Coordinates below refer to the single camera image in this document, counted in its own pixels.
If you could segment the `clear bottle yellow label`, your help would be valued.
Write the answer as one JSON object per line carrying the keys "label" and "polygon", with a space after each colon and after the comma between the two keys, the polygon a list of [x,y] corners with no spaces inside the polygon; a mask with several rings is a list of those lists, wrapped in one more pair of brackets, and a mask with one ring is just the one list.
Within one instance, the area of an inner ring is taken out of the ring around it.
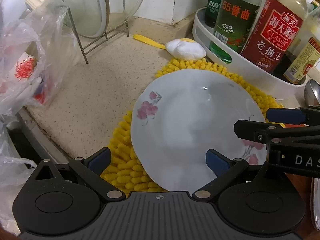
{"label": "clear bottle yellow label", "polygon": [[319,60],[319,0],[312,5],[313,11],[273,71],[275,77],[294,85],[301,84]]}

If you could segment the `white floral plate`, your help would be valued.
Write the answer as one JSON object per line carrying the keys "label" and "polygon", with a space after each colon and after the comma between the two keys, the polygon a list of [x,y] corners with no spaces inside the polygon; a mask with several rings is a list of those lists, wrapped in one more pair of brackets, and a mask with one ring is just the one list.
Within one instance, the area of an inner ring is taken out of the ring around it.
{"label": "white floral plate", "polygon": [[240,85],[208,70],[178,70],[158,77],[138,98],[131,141],[155,183],[168,191],[193,193],[216,177],[206,164],[210,149],[229,159],[264,163],[266,147],[234,133],[238,120],[264,120]]}

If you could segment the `yellow chenille mat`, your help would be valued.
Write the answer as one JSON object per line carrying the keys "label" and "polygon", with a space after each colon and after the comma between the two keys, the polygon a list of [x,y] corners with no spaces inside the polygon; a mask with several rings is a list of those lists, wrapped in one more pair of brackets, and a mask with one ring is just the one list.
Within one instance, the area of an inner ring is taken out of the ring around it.
{"label": "yellow chenille mat", "polygon": [[[211,63],[205,59],[194,63],[173,59],[157,72],[155,79],[165,74],[184,69],[208,70],[234,81],[247,91],[251,98],[257,103],[264,120],[266,118],[266,111],[269,108],[281,107],[275,98],[250,85],[240,75],[229,72],[223,65]],[[103,172],[102,176],[106,181],[123,190],[125,193],[132,191],[164,191],[165,189],[160,187],[148,176],[133,149],[131,141],[132,114],[133,110],[124,115],[123,120],[118,124],[112,134],[108,145],[111,151],[111,163]]]}

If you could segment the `green glass liquor bottle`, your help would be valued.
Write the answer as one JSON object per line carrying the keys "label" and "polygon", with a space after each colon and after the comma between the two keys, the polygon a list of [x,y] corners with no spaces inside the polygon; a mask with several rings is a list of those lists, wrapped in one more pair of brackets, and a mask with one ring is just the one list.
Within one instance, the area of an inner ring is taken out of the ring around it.
{"label": "green glass liquor bottle", "polygon": [[241,53],[262,0],[222,0],[213,35],[237,53]]}

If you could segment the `red label soy sauce bottle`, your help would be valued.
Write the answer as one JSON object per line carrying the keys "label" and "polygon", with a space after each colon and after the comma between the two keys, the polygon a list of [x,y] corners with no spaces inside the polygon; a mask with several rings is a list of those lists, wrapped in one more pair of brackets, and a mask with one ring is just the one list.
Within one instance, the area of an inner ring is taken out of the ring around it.
{"label": "red label soy sauce bottle", "polygon": [[306,0],[266,0],[242,57],[271,73],[307,16]]}

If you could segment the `white condiment tray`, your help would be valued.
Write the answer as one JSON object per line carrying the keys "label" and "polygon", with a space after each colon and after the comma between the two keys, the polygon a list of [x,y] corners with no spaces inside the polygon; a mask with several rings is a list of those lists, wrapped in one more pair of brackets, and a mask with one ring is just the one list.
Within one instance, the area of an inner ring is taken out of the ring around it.
{"label": "white condiment tray", "polygon": [[[195,12],[193,37],[207,53],[207,57],[215,63],[222,64],[227,67],[229,72],[241,75],[248,83],[259,88],[268,95],[273,96],[277,100],[289,99],[293,96],[302,98],[304,96],[304,87],[306,81],[301,85],[292,85],[277,77],[265,72],[231,48],[223,44],[213,35],[213,28],[206,25],[204,21],[205,9],[201,8]],[[210,44],[214,42],[218,47],[225,51],[230,57],[231,62],[225,63],[212,51]]]}

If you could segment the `metal spoon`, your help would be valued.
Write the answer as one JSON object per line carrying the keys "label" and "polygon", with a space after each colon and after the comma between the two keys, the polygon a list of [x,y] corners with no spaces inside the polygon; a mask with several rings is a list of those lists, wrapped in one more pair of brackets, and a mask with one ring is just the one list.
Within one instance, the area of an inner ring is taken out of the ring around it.
{"label": "metal spoon", "polygon": [[304,100],[306,107],[319,106],[320,104],[320,85],[314,80],[310,79],[304,88]]}

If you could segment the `dark green bottle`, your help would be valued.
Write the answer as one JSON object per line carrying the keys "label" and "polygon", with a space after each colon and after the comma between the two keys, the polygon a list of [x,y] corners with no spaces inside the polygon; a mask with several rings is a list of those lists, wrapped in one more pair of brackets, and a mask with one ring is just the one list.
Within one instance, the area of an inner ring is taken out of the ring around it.
{"label": "dark green bottle", "polygon": [[205,23],[211,28],[215,27],[221,1],[222,0],[208,0],[204,20]]}

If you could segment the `glass pot lid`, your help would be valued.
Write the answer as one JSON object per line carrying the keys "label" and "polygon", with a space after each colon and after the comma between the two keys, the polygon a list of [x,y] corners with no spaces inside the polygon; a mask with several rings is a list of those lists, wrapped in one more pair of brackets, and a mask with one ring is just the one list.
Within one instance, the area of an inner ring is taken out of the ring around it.
{"label": "glass pot lid", "polygon": [[80,36],[97,38],[129,20],[143,0],[63,0]]}

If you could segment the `metal lid rack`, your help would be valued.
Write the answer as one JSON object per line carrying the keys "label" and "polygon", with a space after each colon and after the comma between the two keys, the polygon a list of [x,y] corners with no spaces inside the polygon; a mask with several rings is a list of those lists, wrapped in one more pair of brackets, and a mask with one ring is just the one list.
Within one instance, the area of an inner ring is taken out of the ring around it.
{"label": "metal lid rack", "polygon": [[[76,25],[75,25],[70,7],[67,7],[67,14],[71,24],[72,32],[76,37],[76,40],[78,42],[79,48],[81,50],[81,53],[83,55],[83,58],[86,64],[88,64],[87,55],[93,50],[95,50],[96,48],[98,48],[103,43],[109,41],[111,38],[115,37],[116,35],[122,32],[124,32],[127,35],[127,37],[129,37],[129,19],[128,18],[126,18],[122,24],[117,25],[115,28],[110,29],[109,31],[107,31],[107,28],[105,28],[104,32],[100,36],[96,38],[92,38],[84,35],[79,35],[76,29]],[[80,40],[80,36],[84,38],[92,39],[92,42],[88,43],[83,47]]]}

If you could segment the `clear plastic bag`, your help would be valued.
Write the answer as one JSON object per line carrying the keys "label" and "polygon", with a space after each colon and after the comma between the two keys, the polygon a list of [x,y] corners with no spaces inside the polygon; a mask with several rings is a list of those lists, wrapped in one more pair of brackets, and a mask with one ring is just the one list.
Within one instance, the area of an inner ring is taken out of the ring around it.
{"label": "clear plastic bag", "polygon": [[48,106],[67,69],[80,56],[68,6],[60,0],[25,0],[31,11],[10,22],[1,35],[1,229],[19,235],[12,213],[18,191],[37,167],[19,156],[7,125],[26,105]]}

